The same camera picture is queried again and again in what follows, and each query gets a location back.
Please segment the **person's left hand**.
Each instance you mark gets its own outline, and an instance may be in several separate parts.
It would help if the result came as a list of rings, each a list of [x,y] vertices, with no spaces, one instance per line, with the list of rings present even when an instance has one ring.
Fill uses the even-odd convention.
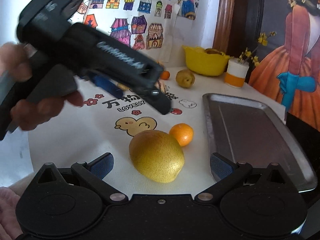
[[[8,72],[16,81],[24,82],[31,78],[30,64],[23,45],[9,42],[1,46],[1,73],[4,72]],[[84,105],[79,91],[63,97],[45,98],[39,103],[21,100],[11,109],[11,118],[21,130],[31,131],[59,115],[66,101],[76,107]]]

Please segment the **person's right hand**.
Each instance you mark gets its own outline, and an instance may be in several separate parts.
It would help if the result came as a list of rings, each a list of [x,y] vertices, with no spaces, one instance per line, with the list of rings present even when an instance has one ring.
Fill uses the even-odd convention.
[[[16,239],[22,234],[16,218],[20,196],[7,187],[1,187],[1,239]]]

